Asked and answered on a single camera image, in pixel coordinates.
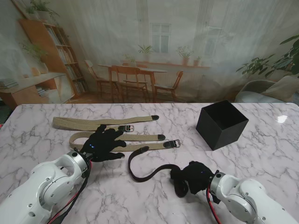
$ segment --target black cable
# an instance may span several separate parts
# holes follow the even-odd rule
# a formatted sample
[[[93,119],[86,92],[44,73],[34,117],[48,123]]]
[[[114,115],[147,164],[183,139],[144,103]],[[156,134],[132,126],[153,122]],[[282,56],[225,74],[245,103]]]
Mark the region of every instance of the black cable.
[[[91,172],[91,164],[90,164],[90,161],[88,159],[86,159],[86,157],[84,155],[82,155],[79,151],[76,150],[76,152],[84,159],[86,165],[87,165],[87,171],[86,171],[86,177],[85,177],[85,180],[83,182],[83,184],[81,185],[76,197],[74,197],[71,205],[69,206],[69,208],[67,209],[67,211],[65,211],[62,215],[56,217],[54,220],[50,220],[47,224],[49,224],[51,222],[51,224],[60,224],[63,222],[64,218],[67,216],[67,214],[70,212],[70,210],[72,209],[72,207],[74,206],[76,200],[78,199],[79,195],[81,194],[81,192],[84,190],[84,188],[86,187],[87,185],[87,182],[88,182],[88,178],[89,178],[89,175],[90,175],[90,172]],[[59,212],[56,213],[56,215],[58,213],[60,213],[63,209],[65,209],[67,207],[64,206]]]

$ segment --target beige canvas belt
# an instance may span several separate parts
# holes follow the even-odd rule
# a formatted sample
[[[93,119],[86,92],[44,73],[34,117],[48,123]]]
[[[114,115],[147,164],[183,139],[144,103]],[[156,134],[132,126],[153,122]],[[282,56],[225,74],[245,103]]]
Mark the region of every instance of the beige canvas belt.
[[[76,144],[74,141],[76,139],[80,138],[89,138],[90,135],[92,135],[94,132],[78,132],[74,133],[70,137],[70,146],[71,148],[77,148],[78,150],[81,150],[83,145]],[[123,134],[120,137],[118,137],[116,140],[123,140],[123,141],[160,141],[164,140],[165,136],[156,134],[156,135],[139,135],[139,134]],[[149,150],[158,150],[158,149],[167,149],[167,148],[179,148],[181,146],[181,143],[179,140],[172,140],[172,141],[166,141],[162,143],[147,143],[147,144],[138,144],[138,145],[127,145],[126,147],[116,147],[113,149],[113,152],[131,152],[135,151],[139,148],[142,148],[144,146],[148,146]]]
[[[78,131],[96,131],[100,125],[124,125],[139,122],[147,122],[158,120],[159,116],[152,115],[146,117],[134,117],[127,119],[100,119],[100,120],[85,120],[85,119],[75,119],[75,118],[53,118],[53,126],[56,128],[65,128],[68,130],[78,130]]]

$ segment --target belt tip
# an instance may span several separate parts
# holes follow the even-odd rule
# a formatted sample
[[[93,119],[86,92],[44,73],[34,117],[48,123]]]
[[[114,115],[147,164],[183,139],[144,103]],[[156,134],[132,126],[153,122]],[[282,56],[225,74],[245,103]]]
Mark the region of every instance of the belt tip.
[[[158,120],[158,119],[159,119],[159,116],[158,116],[158,115],[152,115],[151,118],[152,118],[153,120]]]

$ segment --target wooden chair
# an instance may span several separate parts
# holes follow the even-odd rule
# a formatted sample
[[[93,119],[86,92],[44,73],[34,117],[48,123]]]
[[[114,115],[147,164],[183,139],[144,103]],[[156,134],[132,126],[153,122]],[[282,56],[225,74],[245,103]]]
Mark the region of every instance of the wooden chair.
[[[126,87],[126,89],[135,89],[135,90],[140,90],[143,94],[144,100],[146,101],[146,96],[145,96],[145,84],[142,84],[141,82],[139,82],[138,80],[138,74],[140,74],[140,68],[137,67],[123,67],[123,66],[112,66],[113,70],[116,71],[116,75],[117,75],[117,81],[118,81],[118,85],[120,86],[119,90],[121,93],[121,98],[123,103],[125,102],[124,99],[124,95],[123,95],[123,87]],[[135,80],[124,80],[123,82],[120,82],[120,76],[119,74],[125,74],[126,78],[128,78],[128,75],[134,75],[135,76]]]
[[[172,98],[174,101],[177,101],[177,96],[176,96],[176,89],[178,88],[179,81],[181,80],[183,76],[183,71],[178,71],[177,72],[177,80],[174,83],[173,87],[168,87],[168,86],[162,86],[162,85],[155,85],[155,95],[157,98],[157,91],[158,90],[165,90],[165,91],[170,91],[172,94]]]
[[[90,74],[92,75],[92,77],[95,79],[96,83],[97,83],[97,95],[99,97],[99,89],[100,89],[100,96],[102,97],[102,84],[108,84],[108,85],[103,85],[103,86],[110,86],[110,82],[109,80],[105,80],[105,79],[101,79],[99,78],[96,74],[95,71],[93,70],[93,63],[89,60],[84,60],[85,64],[87,65],[87,68],[90,72]],[[116,81],[112,81],[112,85],[114,86],[114,88],[116,89],[117,92],[117,98],[119,95],[119,90],[118,90],[118,86],[116,84]]]
[[[123,66],[129,66],[129,63],[123,63],[122,64]],[[138,64],[137,65],[138,68],[148,68],[146,65],[143,65],[143,64]],[[149,95],[149,90],[148,90],[148,85],[147,85],[147,81],[146,81],[146,78],[145,78],[145,74],[143,75],[143,78],[144,78],[144,81],[139,81],[139,83],[141,84],[144,84],[145,85],[145,90],[146,90],[146,95],[150,101],[150,95]],[[126,76],[126,79],[124,80],[124,82],[127,82],[128,81],[128,76]]]

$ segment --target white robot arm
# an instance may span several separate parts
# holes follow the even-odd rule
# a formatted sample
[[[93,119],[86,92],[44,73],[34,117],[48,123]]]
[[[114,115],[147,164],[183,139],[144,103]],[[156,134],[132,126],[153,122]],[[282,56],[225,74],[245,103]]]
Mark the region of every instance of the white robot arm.
[[[221,200],[237,219],[249,224],[298,224],[277,202],[271,199],[265,187],[253,179],[237,179],[217,173],[210,192]]]
[[[72,170],[68,176],[59,167]],[[55,204],[66,198],[75,181],[87,170],[83,157],[70,151],[55,161],[33,168],[30,178],[0,204],[1,222],[6,224],[45,224]]]

